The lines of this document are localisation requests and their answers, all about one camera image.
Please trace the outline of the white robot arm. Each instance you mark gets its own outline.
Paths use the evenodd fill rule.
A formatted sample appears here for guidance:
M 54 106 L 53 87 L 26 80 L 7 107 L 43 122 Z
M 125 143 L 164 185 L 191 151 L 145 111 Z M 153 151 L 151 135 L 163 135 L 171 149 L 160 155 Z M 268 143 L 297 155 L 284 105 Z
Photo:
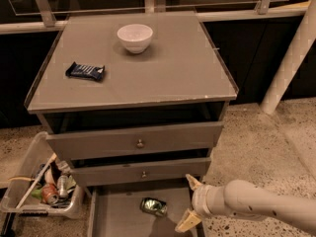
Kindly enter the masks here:
M 186 232 L 212 216 L 263 220 L 275 218 L 311 235 L 316 235 L 316 200 L 269 192 L 252 183 L 234 180 L 216 187 L 186 175 L 191 190 L 192 209 L 187 209 L 175 230 Z

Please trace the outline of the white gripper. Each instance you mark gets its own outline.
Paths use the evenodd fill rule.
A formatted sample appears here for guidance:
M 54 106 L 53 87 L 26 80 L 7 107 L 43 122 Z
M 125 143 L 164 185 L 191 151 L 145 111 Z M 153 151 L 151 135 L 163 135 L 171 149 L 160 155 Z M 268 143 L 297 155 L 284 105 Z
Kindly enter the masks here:
M 194 210 L 187 209 L 175 227 L 175 231 L 184 233 L 201 223 L 201 219 L 211 218 L 218 214 L 216 195 L 220 191 L 219 187 L 203 185 L 199 180 L 190 174 L 186 175 L 187 181 L 192 191 L 192 206 Z

